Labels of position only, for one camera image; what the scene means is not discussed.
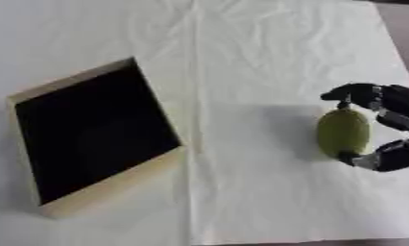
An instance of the robotic hand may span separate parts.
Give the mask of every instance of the robotic hand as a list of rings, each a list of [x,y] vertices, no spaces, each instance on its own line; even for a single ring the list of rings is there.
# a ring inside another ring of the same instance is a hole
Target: robotic hand
[[[378,111],[377,121],[387,127],[409,132],[409,88],[404,86],[377,86],[374,84],[347,84],[321,96],[325,101],[340,101],[339,107],[353,103]],[[351,166],[361,166],[378,172],[389,172],[409,167],[409,139],[384,144],[375,152],[361,156],[341,152],[339,160]]]

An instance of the table surface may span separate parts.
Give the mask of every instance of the table surface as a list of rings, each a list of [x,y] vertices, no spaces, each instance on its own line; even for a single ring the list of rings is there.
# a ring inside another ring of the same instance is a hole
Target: table surface
[[[407,69],[409,70],[409,6],[376,4]],[[231,244],[230,246],[409,246],[409,239],[341,240],[305,243]]]

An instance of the open box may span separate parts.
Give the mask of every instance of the open box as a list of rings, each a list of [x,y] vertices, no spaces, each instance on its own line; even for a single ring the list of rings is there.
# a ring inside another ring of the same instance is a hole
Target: open box
[[[59,216],[181,158],[180,139],[133,59],[8,98],[36,203]]]

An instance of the tennis ball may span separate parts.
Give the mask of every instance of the tennis ball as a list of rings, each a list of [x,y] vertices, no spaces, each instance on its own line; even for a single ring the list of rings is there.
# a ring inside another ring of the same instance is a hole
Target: tennis ball
[[[318,122],[318,145],[331,158],[337,158],[341,151],[361,154],[369,139],[368,119],[358,111],[348,108],[331,111]]]

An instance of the white sheet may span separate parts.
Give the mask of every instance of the white sheet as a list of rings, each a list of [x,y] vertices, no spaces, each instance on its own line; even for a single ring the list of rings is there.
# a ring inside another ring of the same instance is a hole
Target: white sheet
[[[372,4],[200,1],[196,244],[409,237],[409,169],[325,160],[314,126],[348,82],[409,86]],[[400,137],[373,123],[370,149]]]
[[[36,215],[4,98],[129,56],[191,148],[189,187],[180,163],[76,217]],[[369,4],[0,0],[0,245],[409,236],[409,170],[310,161],[316,152],[302,137],[331,106],[317,96],[347,81],[409,85]],[[311,149],[296,157],[299,147]]]

